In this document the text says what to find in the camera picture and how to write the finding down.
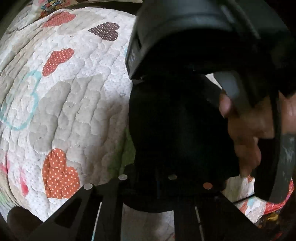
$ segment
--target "black device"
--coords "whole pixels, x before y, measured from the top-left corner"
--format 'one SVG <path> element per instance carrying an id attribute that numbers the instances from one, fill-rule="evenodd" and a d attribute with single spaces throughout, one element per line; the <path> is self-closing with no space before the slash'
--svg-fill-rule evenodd
<path id="1" fill-rule="evenodd" d="M 218 110 L 220 89 L 205 74 L 215 73 L 239 113 L 270 96 L 275 138 L 259 142 L 255 194 L 281 202 L 295 138 L 281 133 L 278 93 L 296 90 L 294 53 L 294 38 L 264 1 L 145 0 L 126 57 L 135 163 L 107 184 L 86 184 L 29 241 L 90 240 L 93 231 L 95 241 L 119 241 L 123 203 L 173 210 L 176 241 L 271 240 L 275 233 L 258 229 L 220 192 L 239 166 Z"/>

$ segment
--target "black cable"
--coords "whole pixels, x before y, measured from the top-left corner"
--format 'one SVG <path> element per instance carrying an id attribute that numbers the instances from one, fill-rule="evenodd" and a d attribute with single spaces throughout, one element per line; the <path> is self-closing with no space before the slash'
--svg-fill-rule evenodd
<path id="1" fill-rule="evenodd" d="M 252 195 L 250 195 L 248 197 L 245 197 L 245 198 L 242 198 L 242 199 L 240 199 L 238 201 L 233 202 L 233 204 L 237 204 L 237 203 L 242 202 L 244 200 L 250 199 L 251 197 L 254 197 L 254 196 L 255 196 L 255 194 L 252 194 Z"/>

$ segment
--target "green patch on quilt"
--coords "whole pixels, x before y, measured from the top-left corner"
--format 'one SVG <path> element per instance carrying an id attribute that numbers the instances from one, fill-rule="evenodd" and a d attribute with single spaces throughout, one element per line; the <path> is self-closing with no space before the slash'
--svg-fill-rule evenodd
<path id="1" fill-rule="evenodd" d="M 126 127 L 124 137 L 118 143 L 111 164 L 108 167 L 110 178 L 117 177 L 122 174 L 126 165 L 134 162 L 136 149 L 133 145 L 129 128 Z"/>

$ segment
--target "pillow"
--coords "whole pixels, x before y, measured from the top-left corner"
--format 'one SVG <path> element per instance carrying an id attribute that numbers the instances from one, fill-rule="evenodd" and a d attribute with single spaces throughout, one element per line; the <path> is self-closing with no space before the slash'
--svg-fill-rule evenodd
<path id="1" fill-rule="evenodd" d="M 33 0 L 32 9 L 30 16 L 28 17 L 28 24 L 33 21 L 43 18 L 54 11 L 65 8 L 78 3 L 86 2 L 107 2 L 110 0 Z M 142 0 L 114 0 L 114 1 L 125 1 L 125 2 L 134 2 L 141 3 Z"/>

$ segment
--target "hand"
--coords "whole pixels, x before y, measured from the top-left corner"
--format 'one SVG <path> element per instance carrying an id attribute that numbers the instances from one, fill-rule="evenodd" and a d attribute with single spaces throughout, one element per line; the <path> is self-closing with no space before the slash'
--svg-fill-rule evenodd
<path id="1" fill-rule="evenodd" d="M 282 133 L 296 134 L 296 94 L 287 99 L 279 96 L 282 114 Z M 228 133 L 234 141 L 242 177 L 247 177 L 261 162 L 259 138 L 273 138 L 274 128 L 269 97 L 259 102 L 248 113 L 238 116 L 225 91 L 220 94 L 220 113 L 228 118 Z"/>

